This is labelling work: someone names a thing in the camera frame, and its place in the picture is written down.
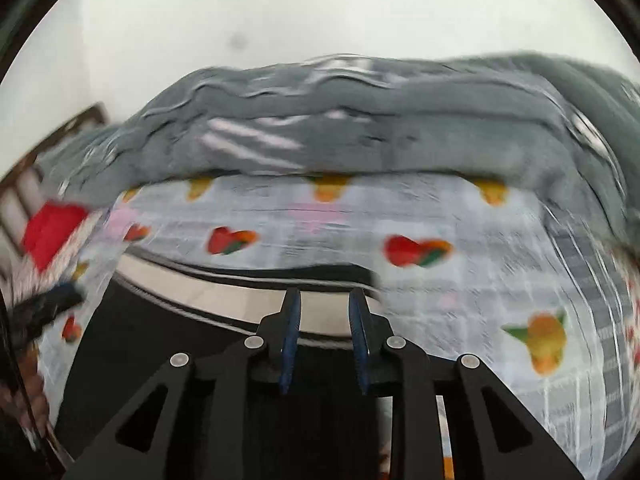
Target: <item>red cloth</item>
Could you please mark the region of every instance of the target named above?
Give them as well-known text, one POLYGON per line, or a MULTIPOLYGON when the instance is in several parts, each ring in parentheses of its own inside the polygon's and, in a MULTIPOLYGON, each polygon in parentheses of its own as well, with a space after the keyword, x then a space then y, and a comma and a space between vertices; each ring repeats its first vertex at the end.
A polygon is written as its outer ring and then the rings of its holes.
POLYGON ((22 246, 31 255, 40 272, 49 266, 87 215, 88 211, 79 205, 48 201, 29 220, 22 237, 22 246))

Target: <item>yellow fruit print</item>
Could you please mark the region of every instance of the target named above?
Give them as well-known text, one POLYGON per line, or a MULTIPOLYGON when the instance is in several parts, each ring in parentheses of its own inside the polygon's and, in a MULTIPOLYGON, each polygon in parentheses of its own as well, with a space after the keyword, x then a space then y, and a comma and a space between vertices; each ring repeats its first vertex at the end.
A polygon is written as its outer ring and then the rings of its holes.
POLYGON ((202 194, 209 189, 213 182, 211 176, 201 176, 189 179, 189 192, 187 193, 187 202, 195 202, 202 194))
POLYGON ((132 187, 131 189, 129 189, 124 196, 122 197, 122 201, 124 203, 127 203, 129 200, 131 200, 133 197, 135 197, 138 192, 142 189, 141 187, 132 187))
POLYGON ((82 278, 82 275, 86 272, 88 268, 89 268, 89 262, 78 262, 78 264, 76 265, 76 269, 74 270, 74 273, 71 275, 71 279, 74 282, 76 282, 77 280, 82 278))
POLYGON ((548 376, 558 370, 566 346, 564 312, 555 315, 535 314, 526 327, 503 326, 502 329, 529 350, 531 365, 540 376, 548 376))
POLYGON ((310 176, 314 183, 314 198, 318 202, 334 202, 344 193, 344 189, 351 177, 341 174, 328 174, 323 176, 310 176))
POLYGON ((494 207, 501 206, 507 199, 509 188, 500 180, 475 178, 471 180, 479 190, 485 202, 494 207))

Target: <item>human hand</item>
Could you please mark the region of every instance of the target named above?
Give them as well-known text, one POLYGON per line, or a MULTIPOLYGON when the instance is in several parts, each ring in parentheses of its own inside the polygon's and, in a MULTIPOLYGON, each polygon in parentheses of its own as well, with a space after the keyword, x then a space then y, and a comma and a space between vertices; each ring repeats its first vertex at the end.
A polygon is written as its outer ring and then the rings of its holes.
MULTIPOLYGON (((33 346, 18 359, 20 374, 31 403, 38 432, 44 436, 49 421, 49 402, 44 394, 44 380, 38 374, 38 349, 33 346)), ((13 415, 23 428, 31 430, 31 421, 24 397, 20 392, 12 396, 9 388, 0 384, 0 408, 13 415)))

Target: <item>black garment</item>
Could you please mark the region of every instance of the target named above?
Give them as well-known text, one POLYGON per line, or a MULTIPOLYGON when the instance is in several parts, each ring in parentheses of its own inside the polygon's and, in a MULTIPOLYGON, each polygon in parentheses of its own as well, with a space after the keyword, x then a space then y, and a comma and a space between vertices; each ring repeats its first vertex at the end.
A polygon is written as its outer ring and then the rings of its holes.
MULTIPOLYGON (((71 455, 79 456, 172 354, 208 356, 243 338, 169 312, 112 280, 86 328, 66 383, 56 426, 60 441, 71 455)), ((196 478, 197 467, 187 457, 198 449, 200 430, 194 421, 206 417, 202 399, 207 394, 186 407, 184 423, 177 426, 169 478, 196 478)), ((256 457, 248 478, 376 477, 376 403, 357 387, 351 351, 299 347, 289 395, 252 396, 249 412, 247 434, 256 457)))

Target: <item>beige stripe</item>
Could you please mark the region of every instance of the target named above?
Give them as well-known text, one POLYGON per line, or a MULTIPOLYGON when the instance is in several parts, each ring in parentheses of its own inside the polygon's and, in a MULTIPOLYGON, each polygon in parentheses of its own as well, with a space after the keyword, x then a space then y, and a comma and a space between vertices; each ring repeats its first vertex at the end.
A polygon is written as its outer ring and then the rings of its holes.
MULTIPOLYGON (((260 323, 267 314, 280 310, 284 290, 265 290, 224 285, 198 280, 174 270, 152 264, 130 254, 124 254, 117 271, 131 283, 176 303, 196 308, 216 316, 249 323, 260 323)), ((302 292, 302 332, 350 336, 348 293, 302 292)), ((380 304, 367 298, 372 312, 380 304)))

